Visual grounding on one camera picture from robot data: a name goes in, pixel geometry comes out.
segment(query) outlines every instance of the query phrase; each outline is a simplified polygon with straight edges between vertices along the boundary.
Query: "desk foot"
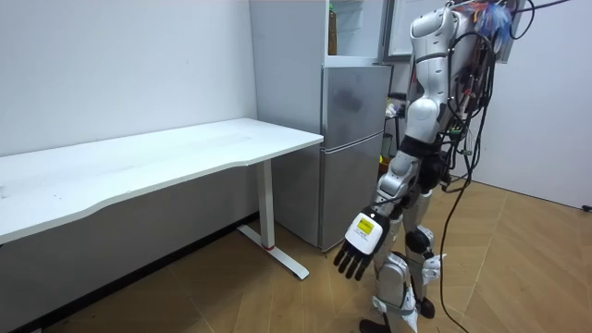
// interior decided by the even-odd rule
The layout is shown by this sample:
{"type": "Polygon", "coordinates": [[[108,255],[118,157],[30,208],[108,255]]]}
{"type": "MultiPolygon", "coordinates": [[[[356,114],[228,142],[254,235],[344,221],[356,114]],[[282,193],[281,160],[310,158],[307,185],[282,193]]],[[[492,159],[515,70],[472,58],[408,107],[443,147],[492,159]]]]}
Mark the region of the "desk foot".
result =
{"type": "MultiPolygon", "coordinates": [[[[238,227],[238,230],[265,250],[265,247],[261,244],[261,236],[258,233],[256,233],[253,229],[247,226],[240,226],[238,227]]],[[[289,255],[285,254],[283,251],[278,249],[278,247],[275,246],[271,250],[265,251],[271,254],[274,258],[276,258],[290,271],[292,271],[292,273],[294,273],[294,275],[299,279],[304,279],[308,277],[308,270],[304,268],[303,265],[300,265],[296,260],[292,259],[289,255]]]]}

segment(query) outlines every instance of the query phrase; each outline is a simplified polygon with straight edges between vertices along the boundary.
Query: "baseboard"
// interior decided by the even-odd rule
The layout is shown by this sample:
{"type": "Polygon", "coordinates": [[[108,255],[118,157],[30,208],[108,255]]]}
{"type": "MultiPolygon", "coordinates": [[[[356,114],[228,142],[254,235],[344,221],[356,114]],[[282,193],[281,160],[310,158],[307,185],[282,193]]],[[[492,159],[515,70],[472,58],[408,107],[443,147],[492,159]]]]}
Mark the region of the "baseboard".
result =
{"type": "Polygon", "coordinates": [[[110,282],[97,290],[91,291],[88,294],[72,302],[69,302],[64,306],[55,309],[49,314],[45,314],[19,328],[13,329],[9,333],[31,333],[38,328],[49,327],[59,322],[60,320],[66,319],[67,317],[74,315],[75,313],[84,309],[85,307],[95,302],[101,301],[103,298],[111,295],[112,293],[126,288],[128,285],[138,281],[139,279],[145,278],[153,274],[157,270],[162,269],[167,265],[176,262],[178,259],[203,248],[205,245],[228,235],[230,232],[236,230],[237,227],[253,222],[257,218],[259,218],[259,212],[246,216],[232,223],[231,225],[228,225],[214,232],[213,234],[210,234],[185,247],[182,247],[174,251],[173,253],[167,254],[164,257],[157,259],[144,267],[136,269],[135,271],[127,274],[125,277],[120,277],[117,280],[110,282]]]}

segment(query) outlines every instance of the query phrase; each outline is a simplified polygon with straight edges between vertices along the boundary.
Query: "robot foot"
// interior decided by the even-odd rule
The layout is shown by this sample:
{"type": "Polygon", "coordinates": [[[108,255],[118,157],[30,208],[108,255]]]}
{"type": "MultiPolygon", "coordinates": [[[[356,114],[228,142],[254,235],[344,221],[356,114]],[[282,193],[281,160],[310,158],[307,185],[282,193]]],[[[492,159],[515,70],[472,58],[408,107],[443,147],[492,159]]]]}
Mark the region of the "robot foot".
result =
{"type": "Polygon", "coordinates": [[[387,317],[383,315],[385,318],[386,324],[378,324],[373,322],[372,320],[362,319],[360,322],[360,332],[362,333],[391,333],[389,328],[389,321],[387,317]]]}
{"type": "Polygon", "coordinates": [[[418,303],[419,304],[419,313],[427,318],[427,319],[433,319],[434,316],[436,315],[436,308],[434,307],[434,304],[427,299],[427,297],[424,297],[424,299],[418,303]]]}

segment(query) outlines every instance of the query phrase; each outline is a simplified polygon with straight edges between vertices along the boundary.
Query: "white desk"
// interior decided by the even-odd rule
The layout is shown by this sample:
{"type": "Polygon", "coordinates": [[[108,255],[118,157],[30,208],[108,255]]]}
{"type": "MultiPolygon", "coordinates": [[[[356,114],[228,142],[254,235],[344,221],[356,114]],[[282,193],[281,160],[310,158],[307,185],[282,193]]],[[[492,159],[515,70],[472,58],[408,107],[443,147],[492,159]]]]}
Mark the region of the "white desk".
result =
{"type": "Polygon", "coordinates": [[[0,244],[183,181],[257,164],[262,236],[246,226],[239,230],[306,278],[306,268],[274,246],[270,159],[322,141],[241,118],[0,157],[0,244]]]}

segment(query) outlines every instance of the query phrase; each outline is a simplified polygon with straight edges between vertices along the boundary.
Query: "silver refrigerator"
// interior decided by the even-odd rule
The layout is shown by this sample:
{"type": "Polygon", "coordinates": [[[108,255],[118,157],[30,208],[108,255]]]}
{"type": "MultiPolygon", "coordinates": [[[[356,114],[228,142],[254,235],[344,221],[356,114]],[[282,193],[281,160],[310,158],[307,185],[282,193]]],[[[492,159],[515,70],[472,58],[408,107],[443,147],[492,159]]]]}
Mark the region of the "silver refrigerator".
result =
{"type": "Polygon", "coordinates": [[[375,192],[389,80],[390,67],[323,68],[318,114],[281,124],[317,123],[325,137],[272,161],[276,221],[323,251],[375,192]]]}

